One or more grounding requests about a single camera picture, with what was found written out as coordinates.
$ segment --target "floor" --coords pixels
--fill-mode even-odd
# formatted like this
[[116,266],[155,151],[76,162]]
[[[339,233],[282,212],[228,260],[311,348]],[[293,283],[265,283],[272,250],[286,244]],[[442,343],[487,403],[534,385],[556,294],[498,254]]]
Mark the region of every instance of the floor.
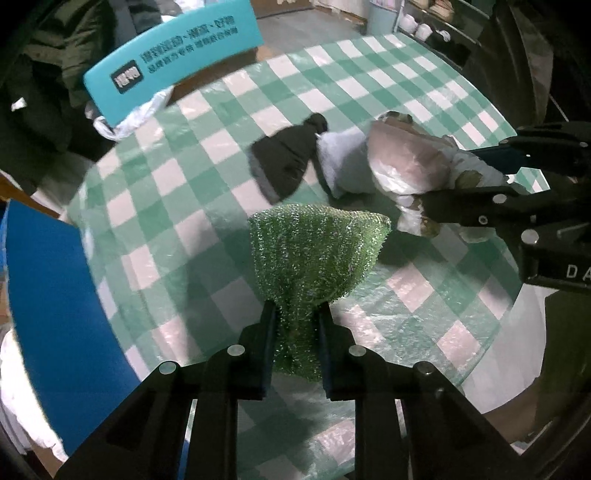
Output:
[[[257,57],[244,57],[242,66],[253,61],[290,53],[302,48],[361,35],[358,21],[321,10],[308,10],[268,17],[258,21],[265,41]],[[237,69],[232,63],[210,69],[209,77]],[[191,91],[197,83],[187,83]],[[57,165],[35,194],[42,204],[63,210],[75,194],[85,171],[92,164],[69,155]],[[543,298],[548,291],[524,287],[513,309],[513,315],[502,325],[490,350],[463,384],[467,398],[481,411],[489,411],[527,387],[539,374],[545,344]]]

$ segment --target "blue panel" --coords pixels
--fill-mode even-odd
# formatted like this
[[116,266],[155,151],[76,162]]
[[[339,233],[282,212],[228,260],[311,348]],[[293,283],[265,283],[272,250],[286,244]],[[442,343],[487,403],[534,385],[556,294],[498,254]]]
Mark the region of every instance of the blue panel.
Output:
[[115,339],[78,230],[11,200],[9,304],[33,389],[71,455],[139,380]]
[[86,72],[84,83],[113,127],[159,90],[262,43],[250,2],[228,0],[135,37]]
[[189,459],[189,442],[187,440],[185,440],[183,443],[183,449],[181,450],[181,459],[178,463],[177,480],[184,480],[184,474],[187,471],[188,459]]

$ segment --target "white cloth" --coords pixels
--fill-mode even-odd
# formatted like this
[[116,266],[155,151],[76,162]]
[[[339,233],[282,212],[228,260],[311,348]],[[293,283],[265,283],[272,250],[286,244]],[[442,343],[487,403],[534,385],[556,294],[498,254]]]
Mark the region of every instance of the white cloth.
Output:
[[50,448],[58,460],[68,460],[33,391],[13,329],[2,340],[0,362],[0,396],[6,410],[17,418],[33,442]]
[[375,192],[366,136],[361,129],[326,132],[319,135],[316,147],[322,174],[333,197],[342,197],[345,192]]
[[[4,340],[4,336],[10,330],[10,325],[4,323],[0,325],[0,345],[2,340]],[[18,453],[21,455],[26,455],[27,450],[31,450],[31,443],[27,439],[27,435],[25,431],[22,429],[21,425],[19,424],[17,418],[13,415],[13,413],[7,410],[2,402],[0,401],[0,424],[2,428],[4,428],[4,432],[8,435],[8,439],[12,442],[12,444],[16,447]]]

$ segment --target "white plastic bag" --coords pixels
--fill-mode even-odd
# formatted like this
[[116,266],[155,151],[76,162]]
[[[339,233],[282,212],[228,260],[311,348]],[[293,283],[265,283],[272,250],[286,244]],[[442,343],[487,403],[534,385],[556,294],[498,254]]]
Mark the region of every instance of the white plastic bag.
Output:
[[61,439],[51,429],[33,391],[13,329],[0,346],[0,378],[0,401],[23,430],[36,445],[51,449],[60,462],[68,460]]
[[136,129],[146,123],[154,114],[166,106],[174,86],[156,92],[149,102],[134,108],[119,125],[111,128],[104,116],[98,116],[93,121],[96,131],[101,137],[119,142],[130,136]]
[[[368,161],[378,189],[392,199],[401,212],[397,229],[433,238],[441,226],[424,213],[419,196],[433,190],[500,186],[507,177],[471,152],[458,148],[450,136],[441,138],[422,132],[398,115],[381,117],[372,124]],[[465,242],[482,242],[491,228],[460,227]]]

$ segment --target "plastic table cover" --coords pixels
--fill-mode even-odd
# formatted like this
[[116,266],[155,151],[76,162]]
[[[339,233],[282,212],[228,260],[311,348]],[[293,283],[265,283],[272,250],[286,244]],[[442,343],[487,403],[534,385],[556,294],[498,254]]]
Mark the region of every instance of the plastic table cover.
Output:
[[[92,168],[68,214],[80,228],[105,313],[138,377],[160,362],[203,361],[258,321],[262,303],[247,217],[266,209],[245,151],[263,134],[321,112],[332,131],[387,110],[410,113],[465,149],[514,130],[467,80],[413,40],[363,37],[232,73],[156,114]],[[543,176],[522,171],[530,190]],[[332,203],[309,166],[287,202]],[[342,208],[396,220],[383,196]],[[521,288],[499,238],[465,244],[390,234],[369,277],[332,305],[357,343],[391,362],[434,363],[460,385],[491,345]],[[332,479],[353,468],[354,404],[275,374],[264,402],[239,408],[239,477]]]

